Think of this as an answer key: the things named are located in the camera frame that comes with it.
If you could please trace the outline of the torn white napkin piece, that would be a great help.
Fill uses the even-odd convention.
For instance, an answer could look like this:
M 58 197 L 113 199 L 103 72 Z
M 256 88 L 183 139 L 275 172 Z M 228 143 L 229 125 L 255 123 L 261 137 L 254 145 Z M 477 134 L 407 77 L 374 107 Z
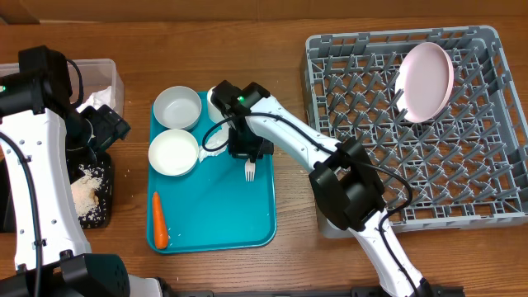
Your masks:
M 215 157 L 224 152 L 227 149 L 227 143 L 229 141 L 229 126 L 222 124 L 221 128 L 215 131 L 208 139 L 205 144 L 206 148 L 212 149 L 212 152 L 204 150 L 201 146 L 199 147 L 198 160 L 200 163 L 205 158 Z

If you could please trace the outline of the white plastic fork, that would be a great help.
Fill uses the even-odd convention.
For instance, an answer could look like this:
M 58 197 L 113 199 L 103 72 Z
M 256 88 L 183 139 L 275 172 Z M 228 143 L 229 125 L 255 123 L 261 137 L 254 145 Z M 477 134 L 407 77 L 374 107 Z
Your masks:
M 245 162 L 245 178 L 247 182 L 253 182 L 255 179 L 255 173 L 256 173 L 256 164 L 252 162 L 250 159 L 248 159 Z

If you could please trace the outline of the white plastic cup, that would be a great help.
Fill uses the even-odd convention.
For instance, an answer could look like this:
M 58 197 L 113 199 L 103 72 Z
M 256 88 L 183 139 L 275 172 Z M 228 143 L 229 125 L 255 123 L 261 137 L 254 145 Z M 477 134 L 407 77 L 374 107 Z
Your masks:
M 207 112 L 208 112 L 208 116 L 210 120 L 213 121 L 214 123 L 218 123 L 224 119 L 224 116 L 222 115 L 221 111 L 212 102 L 212 96 L 213 96 L 214 89 L 215 88 L 212 87 L 207 92 Z

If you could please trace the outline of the white bowl with peanuts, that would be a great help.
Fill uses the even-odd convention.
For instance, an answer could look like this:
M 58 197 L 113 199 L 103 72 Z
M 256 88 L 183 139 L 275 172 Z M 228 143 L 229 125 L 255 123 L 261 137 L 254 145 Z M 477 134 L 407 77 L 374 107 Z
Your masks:
M 150 166 L 170 177 L 190 172 L 197 163 L 198 154 L 196 138 L 185 130 L 165 130 L 152 140 L 148 148 Z

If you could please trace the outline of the grey bowl with rice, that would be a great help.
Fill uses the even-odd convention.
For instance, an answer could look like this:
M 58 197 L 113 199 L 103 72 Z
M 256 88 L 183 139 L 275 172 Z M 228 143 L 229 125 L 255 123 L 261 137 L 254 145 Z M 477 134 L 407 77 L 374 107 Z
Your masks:
M 155 119 L 168 129 L 192 130 L 201 111 L 202 103 L 197 92 L 184 86 L 162 91 L 153 103 Z

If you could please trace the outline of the pink round plate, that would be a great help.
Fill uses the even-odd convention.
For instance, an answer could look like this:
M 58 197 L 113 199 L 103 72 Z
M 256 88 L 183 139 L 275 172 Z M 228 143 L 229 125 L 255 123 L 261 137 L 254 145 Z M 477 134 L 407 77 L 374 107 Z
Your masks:
M 411 49 L 399 67 L 395 90 L 403 94 L 396 106 L 404 119 L 421 123 L 434 118 L 447 104 L 454 84 L 454 68 L 447 52 L 432 42 Z

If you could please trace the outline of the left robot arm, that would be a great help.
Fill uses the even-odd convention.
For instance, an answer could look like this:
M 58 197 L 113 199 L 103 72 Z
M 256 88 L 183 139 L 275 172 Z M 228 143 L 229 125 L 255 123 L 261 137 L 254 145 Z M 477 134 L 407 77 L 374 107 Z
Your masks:
M 160 278 L 131 275 L 115 254 L 92 252 L 78 221 L 67 151 L 100 153 L 130 126 L 109 106 L 72 99 L 75 63 L 46 46 L 24 49 L 1 79 L 1 146 L 15 210 L 16 274 L 4 296 L 169 296 Z

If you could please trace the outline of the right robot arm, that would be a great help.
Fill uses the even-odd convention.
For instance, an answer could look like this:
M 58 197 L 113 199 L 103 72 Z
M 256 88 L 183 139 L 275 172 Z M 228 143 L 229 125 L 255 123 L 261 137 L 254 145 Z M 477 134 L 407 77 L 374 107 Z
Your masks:
M 211 90 L 211 103 L 229 125 L 225 142 L 233 158 L 254 163 L 275 146 L 309 174 L 318 210 L 337 229 L 350 232 L 363 248 L 389 296 L 432 296 L 433 289 L 399 243 L 383 198 L 379 174 L 413 189 L 397 173 L 375 166 L 361 142 L 319 133 L 289 113 L 263 86 L 245 88 L 223 81 Z

